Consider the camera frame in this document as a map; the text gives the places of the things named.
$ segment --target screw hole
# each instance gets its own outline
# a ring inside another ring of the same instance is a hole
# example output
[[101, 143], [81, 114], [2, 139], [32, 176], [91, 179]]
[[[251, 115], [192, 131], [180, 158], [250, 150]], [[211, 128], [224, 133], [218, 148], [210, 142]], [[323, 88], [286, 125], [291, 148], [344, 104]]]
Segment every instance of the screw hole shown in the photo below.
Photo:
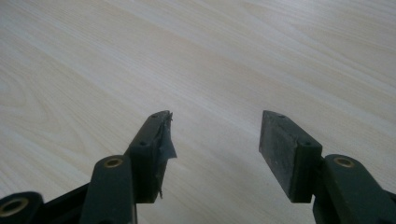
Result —
[[9, 217], [19, 213], [27, 206], [29, 200], [26, 198], [15, 198], [0, 206], [0, 217]]
[[343, 157], [337, 157], [334, 159], [335, 163], [337, 163], [340, 166], [344, 166], [346, 168], [352, 168], [355, 166], [355, 163], [353, 163], [353, 161], [347, 159], [347, 158], [343, 158]]
[[110, 160], [105, 162], [105, 167], [106, 168], [113, 168], [113, 167], [117, 167], [117, 166], [119, 166], [121, 164], [122, 164], [122, 160], [121, 159], [110, 159]]

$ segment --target black mechanical part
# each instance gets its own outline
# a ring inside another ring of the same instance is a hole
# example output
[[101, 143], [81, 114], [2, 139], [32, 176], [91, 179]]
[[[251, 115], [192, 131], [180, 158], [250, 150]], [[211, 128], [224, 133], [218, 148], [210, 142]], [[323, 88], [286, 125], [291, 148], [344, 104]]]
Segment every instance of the black mechanical part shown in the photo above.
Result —
[[168, 159], [175, 158], [172, 113], [148, 117], [123, 156], [96, 163], [92, 182], [48, 203], [36, 192], [0, 200], [1, 224], [137, 223], [136, 203], [154, 203]]
[[293, 203], [315, 195], [317, 223], [396, 223], [395, 194], [352, 158], [321, 158], [321, 145], [286, 116], [263, 112], [260, 152]]
[[80, 224], [137, 223], [131, 161], [111, 156], [96, 163]]
[[260, 153], [293, 203], [310, 203], [322, 145], [284, 115], [262, 113]]
[[166, 163], [177, 156], [171, 141], [171, 120], [169, 111], [148, 117], [124, 154], [131, 158], [137, 203], [155, 202], [162, 192]]

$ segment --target light wood grain surface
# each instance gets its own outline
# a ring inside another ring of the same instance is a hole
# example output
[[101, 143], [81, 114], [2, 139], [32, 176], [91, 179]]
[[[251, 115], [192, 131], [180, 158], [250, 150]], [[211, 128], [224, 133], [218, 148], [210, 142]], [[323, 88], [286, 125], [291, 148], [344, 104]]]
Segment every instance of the light wood grain surface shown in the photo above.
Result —
[[258, 151], [283, 113], [396, 192], [392, 0], [0, 1], [0, 198], [90, 181], [147, 116], [178, 159], [140, 223], [314, 223]]

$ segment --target black plastic jaw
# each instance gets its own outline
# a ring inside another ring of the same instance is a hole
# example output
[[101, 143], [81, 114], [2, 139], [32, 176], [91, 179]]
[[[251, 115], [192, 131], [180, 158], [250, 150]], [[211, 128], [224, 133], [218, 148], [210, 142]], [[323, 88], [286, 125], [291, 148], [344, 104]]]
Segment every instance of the black plastic jaw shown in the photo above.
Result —
[[310, 203], [322, 145], [288, 117], [262, 113], [260, 153], [293, 203]]

